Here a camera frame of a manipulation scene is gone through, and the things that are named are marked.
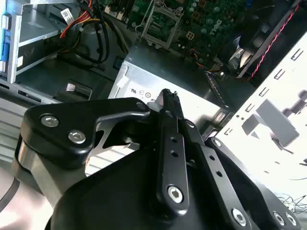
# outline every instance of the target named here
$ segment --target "black cable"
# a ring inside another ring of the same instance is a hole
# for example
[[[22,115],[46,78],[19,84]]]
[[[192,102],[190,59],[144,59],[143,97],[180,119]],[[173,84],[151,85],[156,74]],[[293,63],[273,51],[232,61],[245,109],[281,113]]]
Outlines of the black cable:
[[[117,43],[119,44],[120,49],[125,53],[124,48],[123,48],[124,44],[122,40],[120,39],[119,34],[116,31],[113,22],[108,17],[105,17],[104,20],[110,26],[111,30],[115,33],[116,38],[117,38]]]
[[[101,62],[104,62],[105,60],[108,59],[109,54],[110,54],[110,42],[109,42],[109,37],[108,37],[108,34],[107,34],[105,20],[104,20],[104,17],[102,15],[102,12],[101,12],[101,9],[100,9],[99,0],[96,0],[96,4],[97,4],[97,7],[98,7],[98,12],[99,12],[98,17],[99,17],[100,22],[101,22],[101,27],[102,27],[102,30],[104,32],[105,42],[106,42],[106,55],[105,55],[105,58],[101,61]]]
[[[100,21],[89,21],[89,22],[85,22],[83,25],[82,25],[82,28],[84,29],[84,27],[86,25],[88,25],[89,23],[100,23]],[[88,57],[87,55],[79,52],[78,50],[76,50],[75,48],[72,48],[72,47],[69,47],[68,50],[71,51],[72,53],[82,57],[83,59],[85,60],[88,60],[92,63],[95,63],[95,64],[100,64],[102,63],[103,61],[101,60],[102,59],[102,56],[103,56],[103,44],[102,44],[102,39],[101,39],[101,35],[99,34],[99,27],[98,25],[95,26],[95,30],[96,30],[96,36],[97,36],[97,40],[98,40],[98,44],[99,44],[99,58],[98,60],[95,60],[91,57]],[[78,37],[81,37],[81,31],[79,31],[78,33]],[[93,67],[93,65],[83,65],[83,68],[91,68]]]
[[[98,40],[98,44],[99,44],[99,57],[98,57],[98,62],[101,61],[102,59],[102,56],[103,56],[103,45],[102,45],[102,39],[101,39],[101,36],[99,34],[99,26],[96,25],[95,26],[95,30],[96,30],[96,36],[97,36],[97,40]]]

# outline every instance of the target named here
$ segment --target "blue plastic tab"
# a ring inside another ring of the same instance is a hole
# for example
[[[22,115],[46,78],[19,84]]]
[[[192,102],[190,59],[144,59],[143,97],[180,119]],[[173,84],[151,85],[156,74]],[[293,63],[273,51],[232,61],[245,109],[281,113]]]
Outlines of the blue plastic tab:
[[[2,15],[5,14],[5,0],[0,0],[0,26],[2,25]],[[3,56],[3,48],[4,48],[4,29],[1,29],[0,27],[0,54],[1,54],[1,60]]]

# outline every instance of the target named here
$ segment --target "red and black wire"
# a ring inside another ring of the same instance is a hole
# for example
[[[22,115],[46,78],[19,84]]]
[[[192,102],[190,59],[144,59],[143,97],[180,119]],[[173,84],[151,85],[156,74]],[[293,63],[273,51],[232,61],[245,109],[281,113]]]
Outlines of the red and black wire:
[[[279,29],[279,31],[276,33],[276,35],[274,36],[274,38],[272,39],[271,43],[269,44],[269,46],[266,48],[265,52],[261,55],[261,59],[258,62],[255,70],[252,72],[251,76],[247,78],[247,80],[251,80],[255,74],[257,73],[257,71],[259,70],[259,67],[261,65],[261,63],[264,61],[264,57],[267,55],[267,53],[269,52],[270,48],[272,47],[272,45],[274,44],[274,42],[276,41],[276,39],[278,38],[278,36],[280,35],[280,33],[284,30],[284,28],[286,27],[286,25],[288,24],[288,22],[292,19],[293,15],[295,14],[295,12],[298,10],[299,5],[297,5],[295,7],[295,9],[291,12],[291,14],[289,15],[289,17],[287,18],[287,20],[283,23],[283,25],[281,26],[281,28]]]
[[[89,3],[88,3],[88,7],[89,9],[92,9],[92,0],[89,0]],[[64,30],[63,32],[61,33],[60,35],[60,38],[64,38],[67,31],[72,28],[74,25],[76,24],[80,24],[80,23],[83,23],[87,20],[89,20],[91,18],[91,15],[89,14],[89,12],[87,11],[84,11],[76,20],[74,20],[73,22],[71,22]]]

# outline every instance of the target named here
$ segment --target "white metal panel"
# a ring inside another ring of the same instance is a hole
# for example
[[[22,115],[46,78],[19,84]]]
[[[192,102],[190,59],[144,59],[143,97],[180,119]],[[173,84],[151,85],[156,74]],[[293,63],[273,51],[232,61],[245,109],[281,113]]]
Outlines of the white metal panel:
[[[307,132],[307,116],[304,111],[291,115],[289,120],[300,133],[301,150],[304,154],[293,155],[280,150],[270,138],[256,139],[247,136],[242,124],[268,99],[281,112],[291,109],[300,100],[299,94],[307,91],[307,33],[294,45],[267,79],[237,111],[229,123],[218,133],[219,138],[267,187],[276,192],[288,192],[298,197],[307,180],[307,167],[299,163],[307,158],[304,138]]]

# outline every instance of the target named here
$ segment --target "label sticker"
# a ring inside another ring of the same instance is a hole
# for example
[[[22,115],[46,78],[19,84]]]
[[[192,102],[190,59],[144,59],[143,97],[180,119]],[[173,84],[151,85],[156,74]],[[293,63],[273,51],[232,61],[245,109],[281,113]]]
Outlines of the label sticker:
[[[125,75],[117,82],[117,86],[123,88],[125,84],[129,81],[129,78]]]
[[[145,104],[148,102],[155,102],[158,96],[158,93],[155,93],[151,89],[143,87],[133,81],[129,83],[124,95],[124,97],[136,97],[142,100]]]
[[[74,18],[71,14],[71,11],[68,8],[62,10],[61,14],[62,14],[65,22],[67,23],[67,25],[69,25],[70,23],[72,23],[74,21]]]

